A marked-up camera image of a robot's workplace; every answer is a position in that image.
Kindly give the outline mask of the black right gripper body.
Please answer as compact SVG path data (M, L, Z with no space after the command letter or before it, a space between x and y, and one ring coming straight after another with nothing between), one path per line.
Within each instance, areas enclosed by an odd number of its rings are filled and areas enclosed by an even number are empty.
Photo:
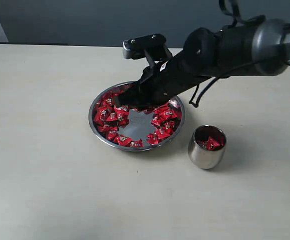
M200 77L185 71L181 60L173 58L154 74L137 84L135 105L162 105L174 96L198 85Z

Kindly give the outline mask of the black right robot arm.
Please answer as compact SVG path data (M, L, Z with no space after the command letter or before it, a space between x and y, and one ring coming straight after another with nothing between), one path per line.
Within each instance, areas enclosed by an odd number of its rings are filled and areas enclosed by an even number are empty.
M162 105L204 81L231 76L277 76L290 67L290 24L281 19L227 26L218 32L198 28L172 55L161 34L126 40L126 59L145 58L141 78L115 97L117 105Z

